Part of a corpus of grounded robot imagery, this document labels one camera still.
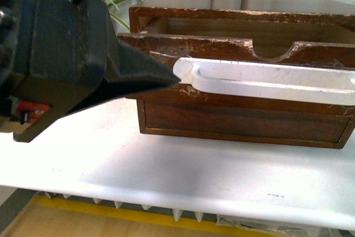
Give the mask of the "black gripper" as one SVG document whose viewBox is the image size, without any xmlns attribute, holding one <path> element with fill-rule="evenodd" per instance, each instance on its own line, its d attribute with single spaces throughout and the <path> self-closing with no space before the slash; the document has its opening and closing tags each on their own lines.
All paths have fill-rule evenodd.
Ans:
<svg viewBox="0 0 355 237">
<path fill-rule="evenodd" d="M 17 142 L 62 117 L 177 82 L 167 66 L 117 41 L 102 0 L 1 0 L 1 132 Z"/>
</svg>

